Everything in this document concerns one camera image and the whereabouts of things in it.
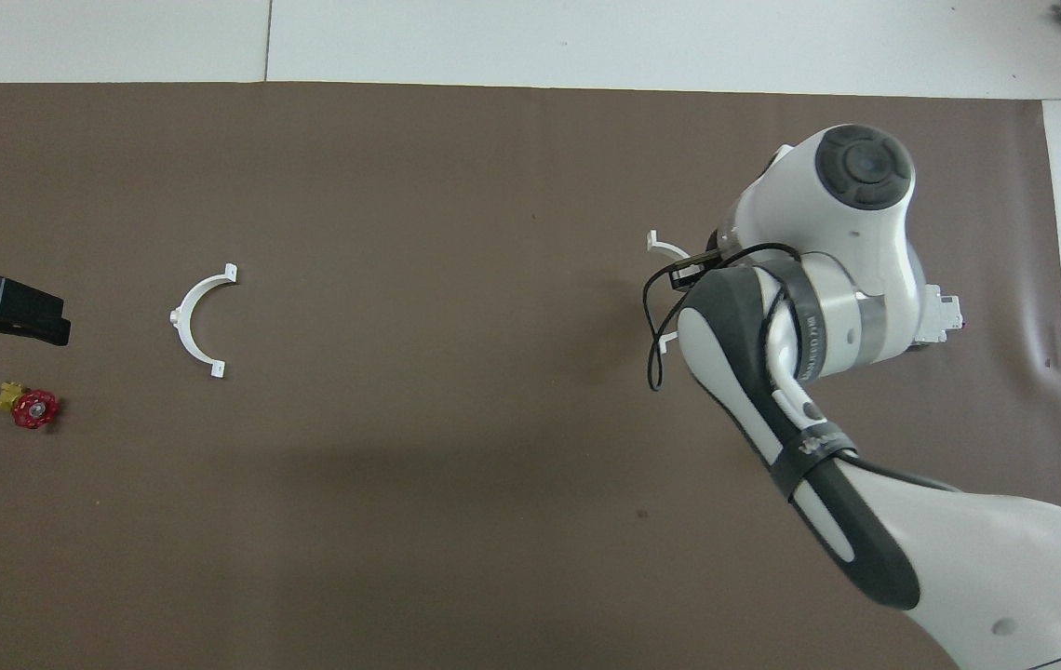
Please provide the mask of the brown paper table mat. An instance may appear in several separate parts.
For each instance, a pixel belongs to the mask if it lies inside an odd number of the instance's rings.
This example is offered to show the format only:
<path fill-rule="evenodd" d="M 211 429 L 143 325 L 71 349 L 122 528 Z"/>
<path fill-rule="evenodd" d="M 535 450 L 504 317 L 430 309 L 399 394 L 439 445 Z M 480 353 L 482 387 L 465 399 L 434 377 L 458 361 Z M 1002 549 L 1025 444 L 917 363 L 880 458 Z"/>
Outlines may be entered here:
<path fill-rule="evenodd" d="M 691 253 L 775 149 L 914 155 L 942 346 L 811 386 L 864 457 L 1061 505 L 1039 103 L 330 84 L 0 85 L 0 670 L 953 670 L 847 582 L 677 348 Z M 186 289 L 211 378 L 170 326 Z"/>

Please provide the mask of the white circuit breaker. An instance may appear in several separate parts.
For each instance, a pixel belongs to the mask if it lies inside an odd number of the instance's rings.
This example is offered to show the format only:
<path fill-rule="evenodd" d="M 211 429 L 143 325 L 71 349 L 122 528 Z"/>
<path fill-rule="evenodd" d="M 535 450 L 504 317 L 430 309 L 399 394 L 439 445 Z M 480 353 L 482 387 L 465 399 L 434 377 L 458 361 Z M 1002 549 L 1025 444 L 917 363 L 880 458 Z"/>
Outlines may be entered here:
<path fill-rule="evenodd" d="M 935 284 L 920 288 L 920 319 L 914 336 L 915 346 L 947 342 L 947 333 L 964 327 L 960 298 L 943 294 Z"/>

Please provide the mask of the red handwheel yellow valve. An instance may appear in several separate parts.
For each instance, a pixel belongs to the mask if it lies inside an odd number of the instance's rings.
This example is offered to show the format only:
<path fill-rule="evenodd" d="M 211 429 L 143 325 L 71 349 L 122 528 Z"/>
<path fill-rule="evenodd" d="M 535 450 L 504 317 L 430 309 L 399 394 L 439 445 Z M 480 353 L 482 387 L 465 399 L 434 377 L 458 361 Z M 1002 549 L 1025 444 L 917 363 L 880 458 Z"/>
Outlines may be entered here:
<path fill-rule="evenodd" d="M 19 382 L 0 384 L 0 411 L 4 411 L 20 428 L 37 430 L 57 419 L 60 400 L 57 395 Z"/>

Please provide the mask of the white half pipe clamp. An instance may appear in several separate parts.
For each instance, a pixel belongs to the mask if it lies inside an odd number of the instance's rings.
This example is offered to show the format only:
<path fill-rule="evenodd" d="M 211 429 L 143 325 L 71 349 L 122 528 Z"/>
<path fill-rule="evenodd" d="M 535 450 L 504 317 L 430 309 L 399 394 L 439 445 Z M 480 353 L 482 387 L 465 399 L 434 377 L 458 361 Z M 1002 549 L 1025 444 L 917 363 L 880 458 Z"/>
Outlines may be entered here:
<path fill-rule="evenodd" d="M 662 238 L 659 237 L 657 229 L 650 229 L 649 231 L 647 231 L 646 250 L 649 251 L 649 253 L 659 253 L 666 255 L 666 257 L 671 261 L 682 261 L 684 259 L 688 259 L 689 256 L 691 256 L 691 254 L 688 253 L 688 250 L 680 248 L 679 246 L 676 245 L 671 245 L 671 243 L 663 241 Z M 657 340 L 659 346 L 659 353 L 661 353 L 661 355 L 667 355 L 668 344 L 672 341 L 675 341 L 676 339 L 677 339 L 676 331 L 671 331 L 667 332 L 666 334 L 659 334 Z"/>
<path fill-rule="evenodd" d="M 168 313 L 168 322 L 177 331 L 184 353 L 187 353 L 192 359 L 198 361 L 199 364 L 206 365 L 208 375 L 215 379 L 224 378 L 227 362 L 215 359 L 215 357 L 203 351 L 195 339 L 192 322 L 194 322 L 195 310 L 197 310 L 201 302 L 209 293 L 215 291 L 218 288 L 223 288 L 223 286 L 234 285 L 237 281 L 238 267 L 236 263 L 227 262 L 220 273 L 208 276 L 208 278 L 203 278 L 197 284 L 191 285 L 190 288 L 186 289 L 179 304 L 170 309 Z"/>

